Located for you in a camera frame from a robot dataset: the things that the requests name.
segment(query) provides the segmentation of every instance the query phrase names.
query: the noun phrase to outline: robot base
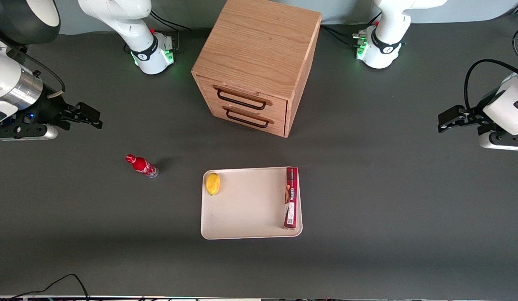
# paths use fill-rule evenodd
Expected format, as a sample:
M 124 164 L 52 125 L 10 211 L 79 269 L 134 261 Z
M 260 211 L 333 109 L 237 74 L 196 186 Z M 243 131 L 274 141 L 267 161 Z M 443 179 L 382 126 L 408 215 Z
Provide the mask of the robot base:
M 145 74 L 159 74 L 174 63 L 173 40 L 171 36 L 164 36 L 158 32 L 154 33 L 153 36 L 158 40 L 158 46 L 148 60 L 142 61 L 142 59 L 136 57 L 131 52 L 134 63 Z
M 369 67 L 375 69 L 383 69 L 391 65 L 391 63 L 398 57 L 398 50 L 402 44 L 399 44 L 396 48 L 391 48 L 389 53 L 381 53 L 378 46 L 374 44 L 370 38 L 370 33 L 376 28 L 376 26 L 369 26 L 367 29 L 362 29 L 358 34 L 354 34 L 353 37 L 358 39 L 356 59 L 364 61 Z

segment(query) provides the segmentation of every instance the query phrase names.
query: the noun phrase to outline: dark gray tabletop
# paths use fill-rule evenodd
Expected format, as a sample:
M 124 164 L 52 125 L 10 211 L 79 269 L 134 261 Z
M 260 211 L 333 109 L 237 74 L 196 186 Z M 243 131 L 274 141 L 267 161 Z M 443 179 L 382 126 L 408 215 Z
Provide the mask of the dark gray tabletop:
M 92 295 L 518 300 L 518 152 L 479 147 L 475 127 L 437 132 L 474 61 L 518 66 L 517 28 L 412 25 L 385 70 L 321 32 L 288 139 L 210 114 L 190 75 L 208 32 L 182 34 L 157 76 L 114 33 L 32 46 L 104 127 L 0 141 L 0 294 L 77 273 Z M 508 74 L 481 65 L 472 101 Z M 135 173 L 127 153 L 159 177 Z M 263 166 L 300 168 L 303 233 L 204 240 L 203 173 Z M 67 280 L 49 293 L 82 291 Z

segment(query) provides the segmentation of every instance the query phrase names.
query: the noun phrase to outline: drawer handle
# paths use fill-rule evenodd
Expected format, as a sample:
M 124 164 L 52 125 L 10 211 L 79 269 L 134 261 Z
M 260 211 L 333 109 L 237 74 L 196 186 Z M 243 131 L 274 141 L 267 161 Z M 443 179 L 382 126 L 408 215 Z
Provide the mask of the drawer handle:
M 235 100 L 235 99 L 231 99 L 231 98 L 228 98 L 228 97 L 223 97 L 222 95 L 220 95 L 220 93 L 222 93 L 222 90 L 221 89 L 217 89 L 217 90 L 218 90 L 218 93 L 217 93 L 218 98 L 219 99 L 223 99 L 224 101 L 229 101 L 229 102 L 232 102 L 232 103 L 236 103 L 238 105 L 243 105 L 244 107 L 248 107 L 250 109 L 255 109 L 255 110 L 264 110 L 264 108 L 266 108 L 266 102 L 265 101 L 262 101 L 263 105 L 261 105 L 260 107 L 257 107 L 256 105 L 250 105 L 249 103 L 245 103 L 245 102 L 238 101 L 238 100 Z
M 251 122 L 251 121 L 247 121 L 247 120 L 244 120 L 244 119 L 240 119 L 240 118 L 238 118 L 238 117 L 231 116 L 231 115 L 229 115 L 229 113 L 230 113 L 230 112 L 231 112 L 231 113 L 235 113 L 235 112 L 231 111 L 231 110 L 230 110 L 230 109 L 228 109 L 228 108 L 224 108 L 224 109 L 226 110 L 226 116 L 227 116 L 227 118 L 229 118 L 229 119 L 236 120 L 236 121 L 238 121 L 238 122 L 244 122 L 245 124 L 249 124 L 249 125 L 257 126 L 258 128 L 266 128 L 266 127 L 268 126 L 268 123 L 269 123 L 269 121 L 268 121 L 268 120 L 261 120 L 261 121 L 266 122 L 266 124 L 261 125 L 261 124 L 257 124 L 257 123 L 255 123 L 255 122 Z

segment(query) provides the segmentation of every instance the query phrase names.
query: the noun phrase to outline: red plastic bottle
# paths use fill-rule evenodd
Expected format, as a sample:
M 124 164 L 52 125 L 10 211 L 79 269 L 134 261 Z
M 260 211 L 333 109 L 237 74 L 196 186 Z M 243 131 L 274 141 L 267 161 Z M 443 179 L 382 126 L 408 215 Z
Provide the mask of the red plastic bottle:
M 134 170 L 138 171 L 142 175 L 148 176 L 152 179 L 158 176 L 158 168 L 156 168 L 153 164 L 144 158 L 137 158 L 131 154 L 128 154 L 125 156 L 125 160 L 127 160 L 127 162 L 133 166 Z

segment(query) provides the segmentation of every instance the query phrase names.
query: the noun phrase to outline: cabinet top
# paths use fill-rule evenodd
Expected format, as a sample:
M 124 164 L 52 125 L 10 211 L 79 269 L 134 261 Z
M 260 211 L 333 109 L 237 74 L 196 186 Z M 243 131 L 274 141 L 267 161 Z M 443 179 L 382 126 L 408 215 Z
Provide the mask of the cabinet top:
M 291 99 L 321 20 L 319 12 L 269 0 L 228 0 L 192 73 Z

